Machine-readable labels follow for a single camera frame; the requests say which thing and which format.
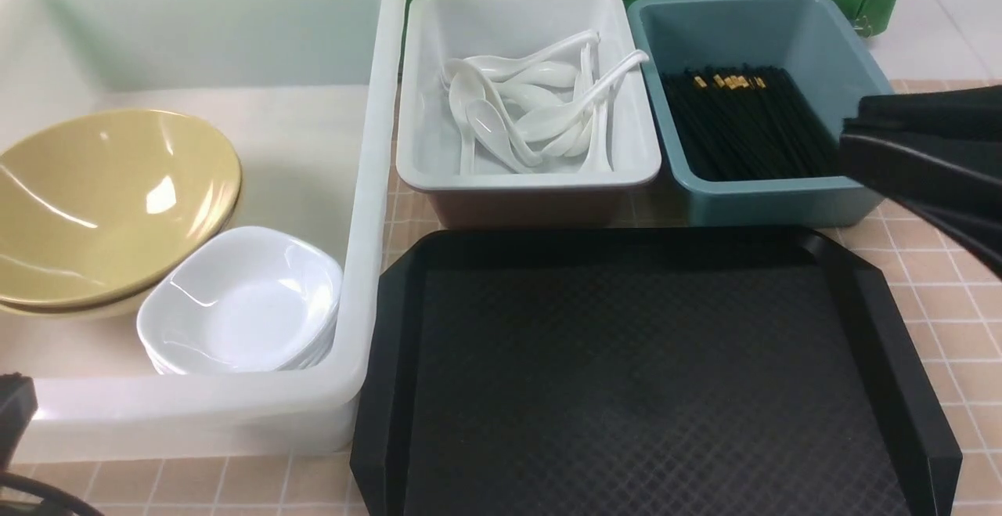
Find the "white ceramic spoon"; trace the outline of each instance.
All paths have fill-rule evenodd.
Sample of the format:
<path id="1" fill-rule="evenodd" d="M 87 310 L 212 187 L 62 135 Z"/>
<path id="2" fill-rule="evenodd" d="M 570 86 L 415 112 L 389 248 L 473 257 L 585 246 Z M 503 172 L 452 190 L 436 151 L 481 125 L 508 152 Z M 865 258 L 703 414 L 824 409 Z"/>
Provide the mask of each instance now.
<path id="1" fill-rule="evenodd" d="M 466 62 L 476 67 L 477 70 L 482 71 L 484 76 L 490 78 L 490 80 L 504 81 L 515 76 L 516 73 L 521 73 L 522 70 L 528 69 L 529 66 L 545 62 L 545 60 L 558 55 L 558 53 L 566 51 L 566 49 L 579 48 L 580 45 L 587 44 L 587 42 L 591 42 L 592 44 L 598 42 L 598 32 L 594 30 L 578 32 L 578 34 L 566 37 L 562 41 L 554 42 L 553 45 L 546 46 L 541 51 L 531 53 L 524 56 L 524 58 L 511 59 L 501 58 L 498 55 L 472 55 L 470 58 L 466 58 Z M 571 87 L 573 81 L 565 85 L 565 87 Z"/>
<path id="2" fill-rule="evenodd" d="M 473 128 L 473 134 L 480 138 L 480 144 L 483 144 L 495 158 L 500 159 L 501 163 L 515 173 L 532 173 L 529 167 L 523 166 L 522 162 L 515 158 L 504 120 L 486 98 L 474 98 L 467 102 L 466 117 L 469 119 L 470 127 Z"/>
<path id="3" fill-rule="evenodd" d="M 609 88 L 620 80 L 627 71 L 633 70 L 640 62 L 646 62 L 647 54 L 644 51 L 633 51 L 621 62 L 617 63 L 612 70 L 609 70 L 601 80 L 591 86 L 590 90 L 584 92 L 580 98 L 573 99 L 558 106 L 543 106 L 543 108 L 530 110 L 525 113 L 516 123 L 515 131 L 524 141 L 536 141 L 540 138 L 553 138 L 561 134 L 567 127 L 571 126 L 574 120 L 579 119 L 584 109 L 587 109 L 596 99 L 608 96 Z"/>
<path id="4" fill-rule="evenodd" d="M 461 70 L 449 85 L 449 110 L 459 127 L 459 174 L 473 173 L 473 162 L 476 156 L 476 140 L 473 137 L 473 128 L 466 118 L 466 108 L 463 105 L 466 99 L 473 98 L 477 94 L 476 77 L 470 76 L 468 71 Z"/>
<path id="5" fill-rule="evenodd" d="M 566 62 L 540 62 L 516 73 L 508 81 L 516 84 L 546 85 L 548 88 L 571 88 L 580 76 L 576 66 Z"/>
<path id="6" fill-rule="evenodd" d="M 498 92 L 502 98 L 514 102 L 521 106 L 523 110 L 539 109 L 540 106 L 560 105 L 563 99 L 559 98 L 553 91 L 541 88 L 533 84 L 513 84 L 511 81 L 497 84 Z"/>
<path id="7" fill-rule="evenodd" d="M 595 84 L 595 73 L 591 59 L 591 45 L 584 45 L 584 48 L 581 48 L 581 74 L 584 76 L 584 88 L 590 88 L 591 85 Z M 588 145 L 591 145 L 591 128 L 594 127 L 595 123 L 595 110 L 597 110 L 597 106 L 592 106 L 585 114 L 584 128 L 577 135 L 577 140 L 574 141 L 574 144 L 564 153 L 566 158 L 575 158 L 575 156 L 587 152 Z"/>
<path id="8" fill-rule="evenodd" d="M 595 109 L 595 126 L 591 130 L 591 142 L 588 145 L 588 155 L 581 163 L 582 172 L 611 172 L 609 156 L 606 151 L 606 134 L 608 134 L 609 102 L 599 102 Z"/>
<path id="9" fill-rule="evenodd" d="M 584 55 L 583 48 L 581 48 L 581 52 L 583 58 Z M 579 98 L 579 96 L 581 96 L 584 91 L 588 90 L 588 87 L 590 87 L 590 84 L 588 84 L 587 81 L 585 80 L 584 71 L 580 71 L 580 73 L 577 74 L 577 80 L 574 80 L 574 92 L 571 98 Z M 577 120 L 577 122 L 567 127 L 565 131 L 562 131 L 562 133 L 558 135 L 558 137 L 555 137 L 553 141 L 545 145 L 545 147 L 541 149 L 540 154 L 547 156 L 547 158 L 554 158 L 554 156 L 562 156 L 566 154 L 568 149 L 573 147 L 573 145 L 577 141 L 577 138 L 579 137 L 579 135 L 581 135 L 581 131 L 583 130 L 584 130 L 583 124 L 581 123 L 580 120 Z"/>
<path id="10" fill-rule="evenodd" d="M 471 76 L 476 77 L 477 83 L 480 84 L 480 88 L 477 91 L 470 91 L 471 98 L 469 101 L 473 101 L 474 98 L 487 99 L 487 106 L 491 106 L 491 108 L 493 108 L 493 112 L 498 113 L 496 117 L 499 117 L 499 119 L 504 122 L 504 130 L 507 131 L 509 138 L 511 138 L 510 141 L 512 148 L 515 148 L 516 154 L 518 154 L 519 159 L 522 159 L 522 162 L 525 163 L 525 165 L 531 167 L 537 166 L 543 162 L 543 156 L 539 155 L 539 152 L 533 151 L 532 148 L 529 148 L 529 145 L 527 145 L 521 135 L 518 134 L 518 131 L 515 128 L 515 122 L 511 119 L 508 109 L 505 109 L 504 101 L 502 101 L 501 94 L 499 94 L 493 81 L 488 80 L 483 73 L 480 73 L 480 70 L 477 70 L 476 67 L 473 67 L 470 63 L 465 62 L 465 60 L 449 59 L 446 62 L 446 73 L 451 73 L 453 76 L 464 69 L 468 70 Z M 477 106 L 480 106 L 479 110 L 484 110 L 480 103 L 478 103 Z M 467 117 L 470 116 L 469 106 L 466 108 L 466 115 Z M 494 119 L 494 116 L 490 115 L 478 115 L 478 117 L 480 120 L 484 120 L 484 122 L 492 122 Z"/>

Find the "textured tray surface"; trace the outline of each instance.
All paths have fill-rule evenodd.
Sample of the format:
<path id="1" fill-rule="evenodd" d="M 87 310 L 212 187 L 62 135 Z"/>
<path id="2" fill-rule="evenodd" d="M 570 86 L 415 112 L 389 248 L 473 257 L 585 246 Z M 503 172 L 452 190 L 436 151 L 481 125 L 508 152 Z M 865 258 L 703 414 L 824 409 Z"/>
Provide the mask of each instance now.
<path id="1" fill-rule="evenodd" d="M 433 271 L 409 515 L 909 514 L 817 267 Z"/>

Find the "bundle of chopsticks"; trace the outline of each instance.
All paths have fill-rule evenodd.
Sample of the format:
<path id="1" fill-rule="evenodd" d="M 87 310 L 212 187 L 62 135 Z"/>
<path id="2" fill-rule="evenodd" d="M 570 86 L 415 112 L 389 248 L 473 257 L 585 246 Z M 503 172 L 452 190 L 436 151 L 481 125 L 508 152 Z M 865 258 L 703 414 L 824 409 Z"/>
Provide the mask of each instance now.
<path id="1" fill-rule="evenodd" d="M 706 67 L 661 80 L 698 177 L 747 181 L 839 174 L 835 138 L 786 70 Z"/>

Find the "white plastic tub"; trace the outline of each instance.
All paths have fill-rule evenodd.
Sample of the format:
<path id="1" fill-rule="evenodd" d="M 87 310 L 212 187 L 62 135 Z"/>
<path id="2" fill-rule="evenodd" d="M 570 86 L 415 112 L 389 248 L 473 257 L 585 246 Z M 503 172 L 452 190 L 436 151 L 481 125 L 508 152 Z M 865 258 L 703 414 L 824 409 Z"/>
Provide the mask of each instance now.
<path id="1" fill-rule="evenodd" d="M 612 173 L 572 173 L 584 156 L 542 170 L 511 173 L 477 148 L 476 174 L 460 176 L 459 130 L 449 112 L 442 64 L 469 55 L 521 58 L 594 28 L 598 70 L 634 49 L 622 0 L 413 0 L 401 80 L 397 167 L 428 192 L 447 226 L 600 224 L 620 195 L 653 179 L 661 165 L 657 133 L 640 71 L 631 71 L 612 103 L 608 156 Z M 576 64 L 578 52 L 566 62 Z"/>
<path id="2" fill-rule="evenodd" d="M 0 0 L 0 149 L 113 106 L 204 117 L 244 167 L 235 224 L 339 260 L 333 350 L 304 372 L 154 375 L 134 318 L 0 314 L 35 377 L 19 462 L 321 452 L 351 438 L 376 313 L 405 0 Z"/>

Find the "black cable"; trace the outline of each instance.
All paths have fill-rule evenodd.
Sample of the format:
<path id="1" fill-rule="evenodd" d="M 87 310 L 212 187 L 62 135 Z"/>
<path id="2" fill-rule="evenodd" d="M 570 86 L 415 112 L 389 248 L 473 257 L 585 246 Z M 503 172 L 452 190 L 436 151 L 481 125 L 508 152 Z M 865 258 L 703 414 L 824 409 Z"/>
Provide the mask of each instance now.
<path id="1" fill-rule="evenodd" d="M 93 506 L 52 485 L 46 485 L 41 481 L 35 481 L 34 479 L 14 475 L 6 471 L 0 472 L 0 489 L 4 488 L 20 491 L 33 497 L 38 497 L 43 501 L 62 505 L 78 516 L 104 516 Z"/>

